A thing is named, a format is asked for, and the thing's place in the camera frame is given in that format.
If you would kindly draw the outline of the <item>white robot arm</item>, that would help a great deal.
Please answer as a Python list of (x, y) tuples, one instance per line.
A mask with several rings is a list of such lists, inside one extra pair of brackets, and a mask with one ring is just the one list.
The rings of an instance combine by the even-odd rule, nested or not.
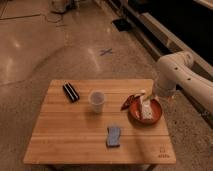
[(205, 108), (213, 111), (213, 82), (193, 72), (193, 64), (193, 55), (187, 51), (160, 57), (153, 93), (159, 97), (169, 97), (174, 94), (175, 87), (180, 85)]

